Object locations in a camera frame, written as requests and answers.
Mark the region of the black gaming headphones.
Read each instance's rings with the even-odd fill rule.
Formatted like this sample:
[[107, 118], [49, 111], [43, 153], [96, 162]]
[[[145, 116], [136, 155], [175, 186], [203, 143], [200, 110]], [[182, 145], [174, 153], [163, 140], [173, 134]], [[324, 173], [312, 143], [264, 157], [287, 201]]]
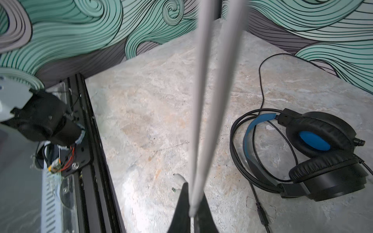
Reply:
[[[249, 149], [254, 127], [274, 119], [286, 128], [289, 143], [309, 158], [289, 171], [288, 183], [279, 183], [270, 177]], [[355, 147], [364, 144], [347, 122], [334, 115], [300, 114], [287, 108], [265, 109], [264, 114], [249, 124], [243, 138], [243, 152], [257, 186], [282, 198], [306, 196], [319, 202], [365, 188], [368, 173], [361, 166], [362, 160], [354, 154]]]

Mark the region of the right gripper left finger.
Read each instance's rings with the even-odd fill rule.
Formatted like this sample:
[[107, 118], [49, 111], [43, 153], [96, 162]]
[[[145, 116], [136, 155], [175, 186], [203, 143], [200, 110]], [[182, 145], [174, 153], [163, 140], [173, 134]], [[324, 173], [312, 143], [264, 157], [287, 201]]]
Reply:
[[190, 233], [188, 183], [184, 183], [179, 195], [168, 233]]

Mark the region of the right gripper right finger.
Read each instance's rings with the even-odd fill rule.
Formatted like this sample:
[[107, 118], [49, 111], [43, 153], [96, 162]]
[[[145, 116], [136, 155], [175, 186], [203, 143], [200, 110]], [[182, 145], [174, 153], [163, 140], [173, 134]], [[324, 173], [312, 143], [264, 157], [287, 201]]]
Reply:
[[214, 223], [208, 201], [204, 195], [200, 203], [198, 212], [194, 217], [194, 232], [195, 233], [218, 233], [218, 229]]

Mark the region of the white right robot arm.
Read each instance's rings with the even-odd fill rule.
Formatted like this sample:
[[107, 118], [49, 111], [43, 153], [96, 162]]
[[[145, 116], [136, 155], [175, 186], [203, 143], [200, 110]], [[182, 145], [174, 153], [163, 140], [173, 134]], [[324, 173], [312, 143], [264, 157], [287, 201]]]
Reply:
[[124, 233], [85, 79], [77, 74], [61, 85], [55, 92], [26, 88], [30, 100], [11, 108], [5, 123], [38, 143], [42, 231]]

